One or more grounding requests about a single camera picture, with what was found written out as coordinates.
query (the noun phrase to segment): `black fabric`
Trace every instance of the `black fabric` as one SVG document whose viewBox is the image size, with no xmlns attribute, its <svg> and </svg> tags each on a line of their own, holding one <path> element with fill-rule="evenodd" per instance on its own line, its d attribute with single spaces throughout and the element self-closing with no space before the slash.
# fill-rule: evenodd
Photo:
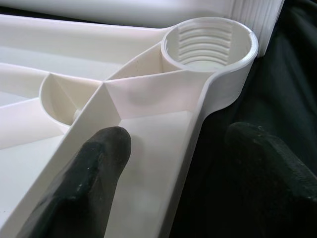
<svg viewBox="0 0 317 238">
<path fill-rule="evenodd" d="M 224 135 L 236 121 L 261 126 L 317 175 L 316 75 L 317 2 L 286 0 L 239 99 L 204 121 L 171 238 L 266 237 L 241 205 L 238 188 L 223 178 Z"/>
</svg>

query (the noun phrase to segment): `white plastic surface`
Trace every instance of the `white plastic surface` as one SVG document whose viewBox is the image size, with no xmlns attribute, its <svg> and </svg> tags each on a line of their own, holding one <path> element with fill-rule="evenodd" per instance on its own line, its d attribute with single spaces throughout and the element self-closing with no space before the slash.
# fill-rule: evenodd
<svg viewBox="0 0 317 238">
<path fill-rule="evenodd" d="M 254 33 L 241 23 L 216 17 L 155 30 L 0 15 L 0 28 L 8 34 L 1 35 L 0 47 L 96 59 L 101 45 L 91 46 L 95 52 L 81 46 L 105 42 L 109 52 L 103 52 L 103 59 L 122 65 L 98 81 L 77 71 L 64 75 L 0 63 L 0 76 L 10 75 L 0 81 L 6 88 L 33 74 L 36 83 L 30 85 L 39 90 L 28 96 L 33 99 L 0 107 L 0 168 L 12 171 L 23 165 L 21 156 L 29 161 L 27 170 L 17 168 L 20 176 L 7 171 L 0 177 L 13 184 L 26 180 L 0 197 L 0 208 L 10 214 L 0 216 L 0 237 L 15 237 L 81 144 L 99 129 L 115 125 L 130 133 L 132 153 L 118 182 L 105 237 L 167 237 L 203 120 L 239 96 L 258 53 Z M 24 28 L 27 41 L 17 37 Z M 78 36 L 84 38 L 74 42 Z M 51 47 L 45 48 L 39 37 Z M 6 57 L 11 58 L 20 62 L 18 56 Z M 30 58 L 29 64 L 44 69 L 45 59 Z"/>
<path fill-rule="evenodd" d="M 187 19 L 219 16 L 248 26 L 266 52 L 284 0 L 0 0 L 3 6 L 107 24 L 168 27 Z"/>
</svg>

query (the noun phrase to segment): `white plastic part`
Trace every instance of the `white plastic part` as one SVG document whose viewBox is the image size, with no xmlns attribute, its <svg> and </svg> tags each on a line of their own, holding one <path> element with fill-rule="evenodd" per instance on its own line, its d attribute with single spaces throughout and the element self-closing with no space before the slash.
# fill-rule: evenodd
<svg viewBox="0 0 317 238">
<path fill-rule="evenodd" d="M 266 52 L 284 0 L 0 0 L 2 6 L 106 24 L 168 27 L 206 16 L 220 16 L 248 26 Z"/>
<path fill-rule="evenodd" d="M 34 170 L 30 165 L 20 171 L 18 177 L 26 178 L 28 185 L 12 187 L 0 197 L 0 209 L 3 206 L 10 214 L 0 212 L 0 237 L 15 237 L 54 176 L 80 145 L 99 129 L 115 125 L 130 133 L 132 153 L 118 182 L 105 237 L 167 237 L 203 120 L 238 98 L 258 53 L 255 34 L 239 22 L 218 17 L 191 19 L 155 30 L 0 16 L 0 28 L 11 39 L 0 38 L 0 50 L 5 46 L 7 52 L 8 45 L 18 49 L 12 51 L 18 56 L 10 53 L 2 58 L 6 63 L 14 59 L 14 63 L 24 65 L 19 49 L 50 51 L 57 58 L 59 52 L 78 54 L 79 58 L 100 56 L 97 49 L 101 45 L 91 46 L 92 52 L 81 48 L 91 41 L 108 42 L 104 47 L 109 54 L 105 52 L 102 59 L 109 65 L 120 59 L 122 65 L 119 70 L 116 66 L 107 69 L 104 77 L 98 78 L 102 82 L 82 78 L 88 71 L 59 74 L 63 68 L 50 62 L 58 72 L 38 71 L 43 76 L 34 84 L 42 84 L 39 99 L 0 107 L 0 118 L 4 119 L 0 122 L 0 142 L 6 147 L 0 149 L 0 155 L 13 158 L 0 160 L 0 168 L 13 168 L 22 151 L 25 158 L 36 157 L 30 164 L 43 156 Z M 17 37 L 25 28 L 28 41 Z M 74 43 L 78 36 L 84 38 Z M 39 37 L 50 47 L 45 48 Z M 127 50 L 126 56 L 120 53 L 122 47 Z M 44 69 L 45 59 L 42 55 L 31 58 L 29 64 Z M 0 66 L 0 75 L 7 66 L 13 73 L 25 70 L 25 77 L 29 70 L 35 70 Z M 4 80 L 4 84 L 12 86 L 11 78 L 15 77 Z M 18 121 L 21 124 L 15 129 Z M 13 140 L 2 137 L 3 131 Z M 63 133 L 63 138 L 56 137 Z M 48 158 L 52 148 L 47 143 L 51 140 L 55 146 L 56 142 L 60 144 Z M 35 154 L 35 146 L 41 144 Z M 19 181 L 8 172 L 1 179 Z"/>
</svg>

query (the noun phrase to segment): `circular opening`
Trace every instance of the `circular opening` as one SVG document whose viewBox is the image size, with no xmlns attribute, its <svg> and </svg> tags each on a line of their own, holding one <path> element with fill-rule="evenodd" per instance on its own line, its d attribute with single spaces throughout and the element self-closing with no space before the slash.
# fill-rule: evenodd
<svg viewBox="0 0 317 238">
<path fill-rule="evenodd" d="M 250 30 L 218 17 L 191 19 L 176 25 L 162 42 L 162 53 L 176 66 L 216 71 L 241 60 L 251 49 Z"/>
</svg>

